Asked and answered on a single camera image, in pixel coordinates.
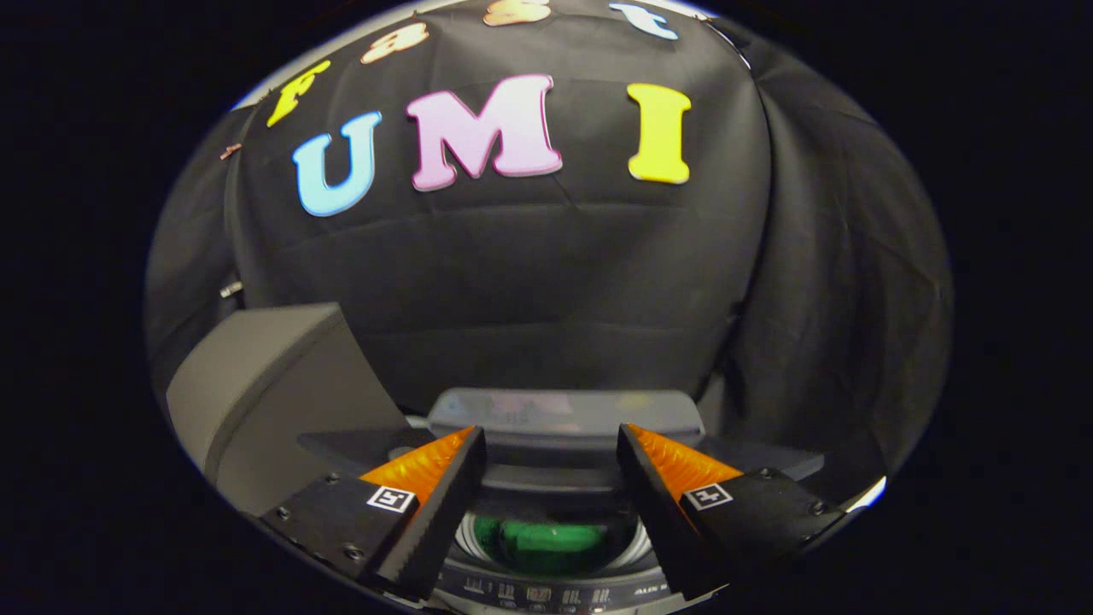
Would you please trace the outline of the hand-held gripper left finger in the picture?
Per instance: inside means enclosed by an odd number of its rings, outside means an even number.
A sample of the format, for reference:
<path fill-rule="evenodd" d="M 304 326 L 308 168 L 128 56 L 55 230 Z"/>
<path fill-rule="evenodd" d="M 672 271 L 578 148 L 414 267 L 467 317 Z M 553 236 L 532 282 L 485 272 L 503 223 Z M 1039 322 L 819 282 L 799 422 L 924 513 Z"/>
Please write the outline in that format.
<path fill-rule="evenodd" d="M 313 480 L 259 522 L 348 583 L 427 600 L 485 468 L 487 435 L 469 425 L 363 474 Z"/>

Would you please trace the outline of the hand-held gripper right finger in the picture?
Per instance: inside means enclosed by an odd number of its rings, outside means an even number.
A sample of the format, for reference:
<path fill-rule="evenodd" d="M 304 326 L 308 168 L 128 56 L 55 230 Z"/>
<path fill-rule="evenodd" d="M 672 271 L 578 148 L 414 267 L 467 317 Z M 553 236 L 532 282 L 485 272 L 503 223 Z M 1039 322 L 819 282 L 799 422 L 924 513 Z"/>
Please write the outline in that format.
<path fill-rule="evenodd" d="M 624 423 L 618 468 L 669 588 L 689 600 L 780 568 L 847 517 L 777 468 L 742 471 Z"/>

